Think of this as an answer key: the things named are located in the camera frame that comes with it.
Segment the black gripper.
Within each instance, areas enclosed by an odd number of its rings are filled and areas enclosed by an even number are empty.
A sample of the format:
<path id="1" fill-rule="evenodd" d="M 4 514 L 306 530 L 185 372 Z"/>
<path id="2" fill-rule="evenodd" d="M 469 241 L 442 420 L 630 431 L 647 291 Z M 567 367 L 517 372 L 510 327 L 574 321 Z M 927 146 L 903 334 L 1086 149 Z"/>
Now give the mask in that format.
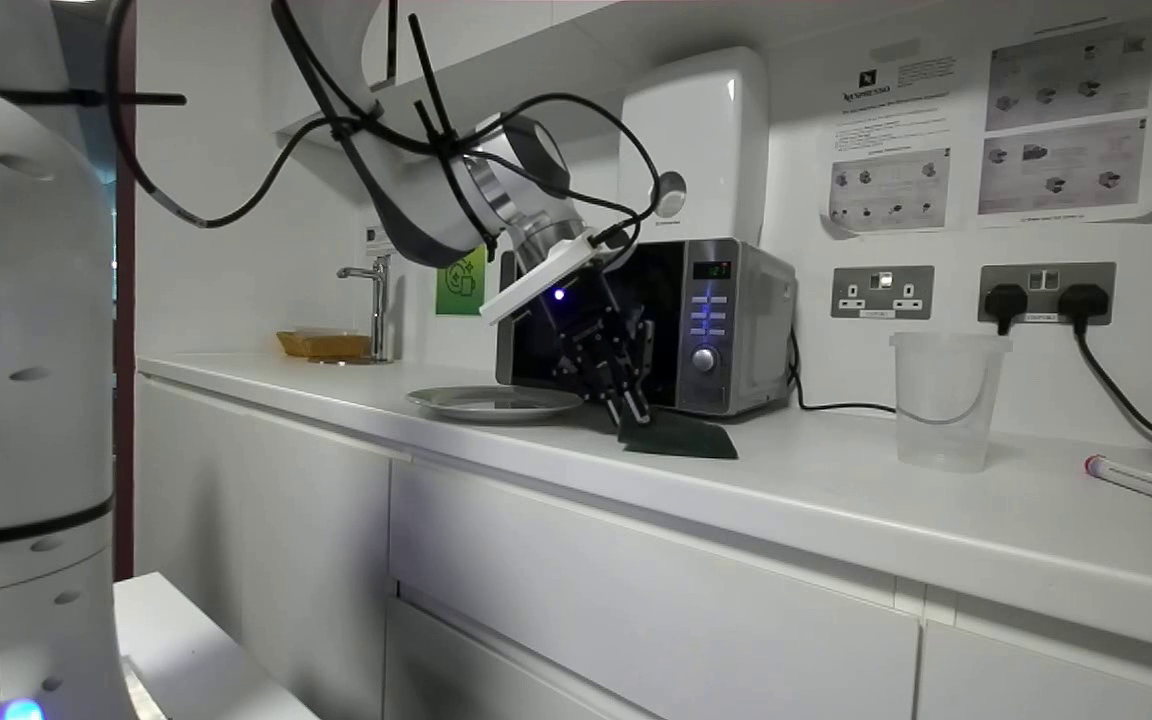
<path id="1" fill-rule="evenodd" d="M 654 372 L 654 315 L 646 301 L 622 279 L 576 271 L 540 301 L 540 315 L 553 378 L 582 389 L 615 431 L 623 420 L 647 428 L 654 404 L 641 379 Z"/>

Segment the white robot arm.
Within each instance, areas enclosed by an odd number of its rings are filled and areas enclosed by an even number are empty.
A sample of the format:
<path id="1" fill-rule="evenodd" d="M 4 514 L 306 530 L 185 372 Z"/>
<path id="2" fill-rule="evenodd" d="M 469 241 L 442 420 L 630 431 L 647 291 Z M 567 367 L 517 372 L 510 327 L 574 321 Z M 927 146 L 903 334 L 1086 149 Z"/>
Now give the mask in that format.
<path id="1" fill-rule="evenodd" d="M 409 18 L 409 34 L 426 81 L 417 104 L 426 134 L 391 129 L 361 73 L 376 10 L 380 0 L 272 0 L 272 23 L 391 249 L 426 268 L 451 268 L 477 249 L 510 249 L 517 279 L 485 301 L 481 315 L 502 326 L 540 307 L 562 345 L 557 378 L 602 404 L 615 428 L 647 428 L 646 365 L 634 355 L 637 327 L 604 284 L 604 271 L 634 257 L 641 224 L 660 203 L 660 174 L 647 149 L 622 115 L 574 91 L 529 96 L 459 134 L 447 120 L 422 18 Z M 536 104 L 574 100 L 604 115 L 641 152 L 647 169 L 641 207 L 574 189 L 562 142 L 536 115 Z M 417 156 L 442 174 L 451 202 L 447 227 L 426 227 L 395 202 L 391 156 Z"/>

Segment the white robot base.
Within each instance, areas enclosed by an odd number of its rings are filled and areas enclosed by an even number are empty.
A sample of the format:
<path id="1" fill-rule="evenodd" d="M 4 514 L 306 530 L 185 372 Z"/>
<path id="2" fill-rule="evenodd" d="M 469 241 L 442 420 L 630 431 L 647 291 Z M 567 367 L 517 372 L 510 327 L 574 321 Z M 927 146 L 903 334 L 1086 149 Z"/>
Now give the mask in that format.
<path id="1" fill-rule="evenodd" d="M 0 720 L 138 720 L 114 619 L 114 215 L 51 0 L 0 0 Z"/>

